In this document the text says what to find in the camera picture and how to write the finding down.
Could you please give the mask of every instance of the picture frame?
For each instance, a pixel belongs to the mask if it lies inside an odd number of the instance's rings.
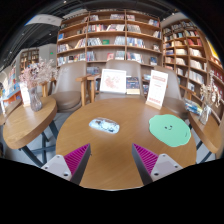
[[[126,93],[126,71],[102,69],[100,92]]]

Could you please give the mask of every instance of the table top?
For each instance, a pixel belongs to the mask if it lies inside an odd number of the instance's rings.
[[[91,154],[80,186],[93,189],[131,189],[143,186],[132,156],[132,143],[156,154],[166,153],[182,167],[195,164],[193,136],[186,145],[170,147],[149,131],[154,115],[172,114],[167,108],[157,110],[145,100],[116,98],[100,100],[75,111],[62,125],[56,141],[56,154],[69,152],[90,143]],[[111,134],[93,129],[91,120],[103,117],[117,122],[120,130]]]
[[[3,138],[11,149],[22,148],[40,135],[57,113],[52,97],[41,97],[43,107],[34,112],[30,106],[19,106],[8,118],[3,128]]]
[[[204,125],[199,121],[199,115],[192,112],[188,112],[188,118],[192,128],[204,145],[212,153],[216,153],[219,150],[222,141],[221,131],[216,120],[210,115],[207,123]]]
[[[5,114],[1,113],[0,114],[0,125],[3,125],[7,118],[9,117],[9,115],[20,105],[22,104],[22,100],[18,99],[13,101],[12,103],[10,103],[6,108],[5,108]]]

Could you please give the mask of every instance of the book display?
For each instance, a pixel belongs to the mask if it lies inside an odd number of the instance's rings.
[[[210,71],[214,71],[214,83],[221,95],[220,106],[213,105],[213,117],[220,123],[224,112],[224,70],[205,34],[189,19],[166,25],[163,36],[163,66],[176,72],[180,79],[180,92],[187,97],[186,88],[195,92],[191,100],[202,106],[202,84],[207,85]]]
[[[57,38],[57,68],[86,60],[102,71],[107,60],[134,60],[142,77],[163,65],[162,29],[158,17],[133,10],[95,10],[63,20]]]
[[[39,49],[24,51],[20,55],[21,72],[30,64],[39,62]]]

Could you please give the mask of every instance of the wooden chair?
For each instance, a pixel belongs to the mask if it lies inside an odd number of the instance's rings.
[[[54,93],[58,112],[71,112],[85,106],[86,101],[86,61],[67,63],[60,67]]]
[[[141,76],[141,65],[138,62],[128,60],[109,60],[106,63],[105,69],[125,70],[127,71],[128,76],[138,77],[140,85],[140,95],[100,92],[98,95],[95,96],[95,101],[109,98],[140,98],[145,100]]]
[[[154,70],[168,73],[168,82],[163,106],[176,113],[182,120],[186,120],[188,118],[188,111],[185,109],[185,103],[182,100],[180,94],[180,87],[176,73],[171,69],[164,68],[158,65],[154,67]]]

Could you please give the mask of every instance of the sign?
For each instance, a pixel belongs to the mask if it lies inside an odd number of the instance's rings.
[[[165,96],[168,74],[152,70],[146,104],[161,109]]]
[[[44,23],[53,26],[60,26],[62,19],[56,16],[47,15],[47,14],[39,14],[30,19],[26,24],[36,24],[36,23]]]
[[[100,92],[126,93],[126,71],[103,69]]]
[[[30,94],[29,94],[26,83],[20,82],[19,86],[20,86],[20,91],[21,91],[21,95],[23,99],[23,106],[24,107],[30,106]]]

